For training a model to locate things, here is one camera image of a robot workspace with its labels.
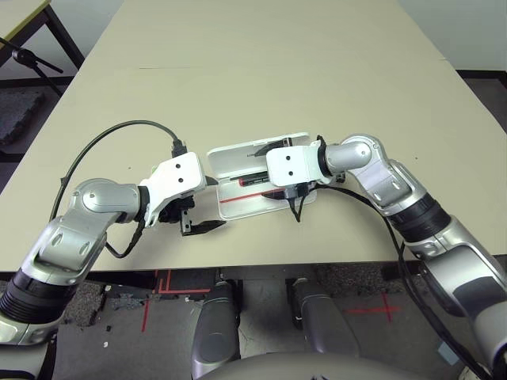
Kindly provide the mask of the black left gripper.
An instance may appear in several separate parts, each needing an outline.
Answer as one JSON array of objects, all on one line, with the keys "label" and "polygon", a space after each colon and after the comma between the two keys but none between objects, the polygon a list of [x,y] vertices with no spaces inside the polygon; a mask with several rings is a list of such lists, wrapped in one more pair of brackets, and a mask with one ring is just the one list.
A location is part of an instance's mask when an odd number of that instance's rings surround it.
[{"label": "black left gripper", "polygon": [[[218,181],[210,176],[204,177],[204,186],[217,186]],[[194,224],[189,210],[195,207],[193,196],[171,200],[158,214],[161,223],[181,222],[181,235],[184,237],[206,234],[226,224],[223,220],[209,220]]]}]

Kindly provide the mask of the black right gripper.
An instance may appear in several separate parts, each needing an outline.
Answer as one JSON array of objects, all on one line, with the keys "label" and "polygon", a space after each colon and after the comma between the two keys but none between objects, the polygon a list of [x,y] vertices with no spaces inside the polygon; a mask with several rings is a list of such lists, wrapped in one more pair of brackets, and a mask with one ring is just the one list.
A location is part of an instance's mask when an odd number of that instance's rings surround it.
[{"label": "black right gripper", "polygon": [[[275,142],[270,142],[254,153],[254,157],[265,156],[270,150],[289,147],[292,145],[291,138],[284,138]],[[290,184],[284,189],[273,189],[263,192],[261,195],[271,200],[285,200],[286,198],[302,198],[308,196],[317,183],[315,181]]]}]

